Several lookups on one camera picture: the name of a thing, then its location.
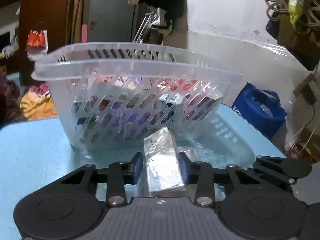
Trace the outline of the silver foil packet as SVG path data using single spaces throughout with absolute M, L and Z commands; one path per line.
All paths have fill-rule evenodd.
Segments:
M 167 127 L 144 139 L 144 158 L 148 195 L 163 196 L 185 190 L 175 138 Z

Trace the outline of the blue shopping bag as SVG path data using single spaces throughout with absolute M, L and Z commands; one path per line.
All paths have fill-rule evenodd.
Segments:
M 276 134 L 285 123 L 287 116 L 276 92 L 257 89 L 249 82 L 236 97 L 232 110 L 247 120 L 267 139 L 271 139 Z

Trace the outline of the white plastic laundry basket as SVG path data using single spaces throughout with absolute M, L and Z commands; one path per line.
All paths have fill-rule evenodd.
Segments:
M 198 138 L 232 85 L 233 68 L 185 49 L 123 42 L 76 43 L 35 62 L 70 144 L 84 150 L 142 146 L 166 127 Z

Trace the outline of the brown hanging bag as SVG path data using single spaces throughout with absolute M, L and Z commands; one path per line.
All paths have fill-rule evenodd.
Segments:
M 301 34 L 296 31 L 287 15 L 280 20 L 269 20 L 266 31 L 285 47 L 305 69 L 313 71 L 319 63 L 319 31 Z

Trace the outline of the maroon clothes pile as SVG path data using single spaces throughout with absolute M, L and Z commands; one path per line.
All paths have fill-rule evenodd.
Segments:
M 19 87 L 7 78 L 5 72 L 1 70 L 0 85 L 0 126 L 3 128 L 9 124 L 25 121 L 17 99 L 20 96 Z

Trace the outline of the grey metal door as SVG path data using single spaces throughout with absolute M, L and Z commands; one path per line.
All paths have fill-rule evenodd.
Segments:
M 88 42 L 130 42 L 136 27 L 135 5 L 127 0 L 91 0 Z

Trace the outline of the red white hanging bag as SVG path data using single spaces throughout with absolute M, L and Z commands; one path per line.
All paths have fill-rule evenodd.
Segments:
M 27 57 L 35 62 L 48 53 L 48 36 L 46 30 L 31 30 L 27 38 Z

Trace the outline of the dark red wooden wardrobe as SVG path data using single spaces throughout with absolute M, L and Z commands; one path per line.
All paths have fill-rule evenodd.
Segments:
M 23 84 L 39 85 L 31 78 L 34 63 L 27 57 L 29 31 L 39 27 L 47 31 L 48 52 L 66 45 L 66 18 L 68 0 L 21 0 L 18 25 L 18 62 Z

